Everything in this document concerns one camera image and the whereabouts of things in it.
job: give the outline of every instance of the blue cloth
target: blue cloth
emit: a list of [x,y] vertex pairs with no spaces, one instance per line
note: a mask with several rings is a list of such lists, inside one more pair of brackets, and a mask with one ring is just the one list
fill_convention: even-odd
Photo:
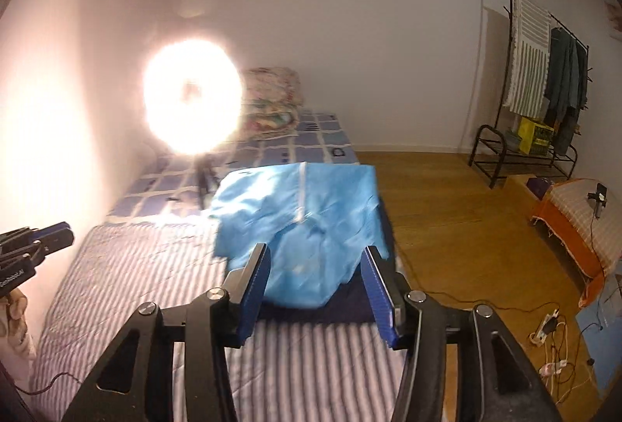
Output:
[[363,248],[385,259],[374,168],[366,165],[275,165],[226,176],[211,203],[220,220],[215,254],[243,267],[267,243],[272,268],[264,300],[317,308],[347,283]]

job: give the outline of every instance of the bright light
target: bright light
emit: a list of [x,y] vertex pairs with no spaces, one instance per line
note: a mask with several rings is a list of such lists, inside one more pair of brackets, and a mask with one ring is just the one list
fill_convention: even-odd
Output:
[[241,95],[229,57],[208,41],[164,47],[145,70],[149,127],[181,153],[205,153],[222,143],[237,127]]

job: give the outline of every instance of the blue checkered bedsheet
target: blue checkered bedsheet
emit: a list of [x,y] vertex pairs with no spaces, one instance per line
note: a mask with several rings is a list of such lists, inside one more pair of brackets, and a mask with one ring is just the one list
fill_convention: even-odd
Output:
[[[214,153],[220,179],[234,170],[292,162],[357,164],[358,159],[339,120],[331,113],[303,111],[294,136],[267,141],[225,143]],[[159,157],[114,206],[107,221],[150,221],[163,215],[179,219],[198,215],[197,180],[192,158]]]

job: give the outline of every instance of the hanging towel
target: hanging towel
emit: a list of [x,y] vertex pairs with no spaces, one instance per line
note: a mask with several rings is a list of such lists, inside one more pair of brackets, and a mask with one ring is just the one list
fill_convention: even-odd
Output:
[[532,0],[514,0],[512,11],[512,72],[504,106],[537,119],[549,68],[550,17]]

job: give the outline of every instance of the yellow box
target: yellow box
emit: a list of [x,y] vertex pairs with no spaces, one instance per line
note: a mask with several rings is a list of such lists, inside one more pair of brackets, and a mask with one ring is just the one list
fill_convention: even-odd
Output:
[[518,149],[525,155],[544,156],[549,151],[550,140],[554,133],[552,127],[523,117],[518,127],[518,135],[522,139]]

